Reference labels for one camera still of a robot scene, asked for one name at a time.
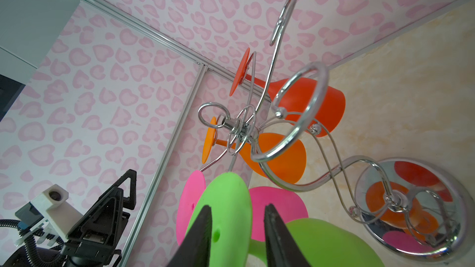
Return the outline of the green wine glass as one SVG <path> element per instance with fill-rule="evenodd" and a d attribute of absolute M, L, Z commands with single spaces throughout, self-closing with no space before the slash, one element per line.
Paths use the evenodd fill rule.
<path fill-rule="evenodd" d="M 267 262 L 264 208 L 272 204 L 283 218 L 300 251 L 312 267 L 381 267 L 376 252 L 355 234 L 329 222 L 299 214 L 302 200 L 273 187 L 248 189 L 235 173 L 223 173 L 203 191 L 189 220 L 209 206 L 212 215 L 212 267 L 243 267 L 248 256 Z"/>

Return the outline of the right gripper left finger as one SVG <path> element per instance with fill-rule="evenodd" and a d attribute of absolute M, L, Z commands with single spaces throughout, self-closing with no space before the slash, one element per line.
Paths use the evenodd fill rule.
<path fill-rule="evenodd" d="M 208 267 L 212 246 L 212 209 L 205 205 L 168 267 Z"/>

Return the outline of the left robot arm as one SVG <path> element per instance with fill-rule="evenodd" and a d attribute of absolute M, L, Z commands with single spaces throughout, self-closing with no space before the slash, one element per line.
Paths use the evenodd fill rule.
<path fill-rule="evenodd" d="M 7 267 L 116 267 L 122 260 L 118 242 L 136 207 L 135 170 L 126 171 L 92 207 L 81 214 L 57 184 L 16 211 L 2 227 L 19 232 L 18 249 Z"/>

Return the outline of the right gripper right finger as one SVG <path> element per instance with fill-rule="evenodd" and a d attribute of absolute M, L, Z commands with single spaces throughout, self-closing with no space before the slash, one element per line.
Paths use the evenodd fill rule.
<path fill-rule="evenodd" d="M 265 207 L 264 230 L 268 267 L 310 266 L 273 204 Z"/>

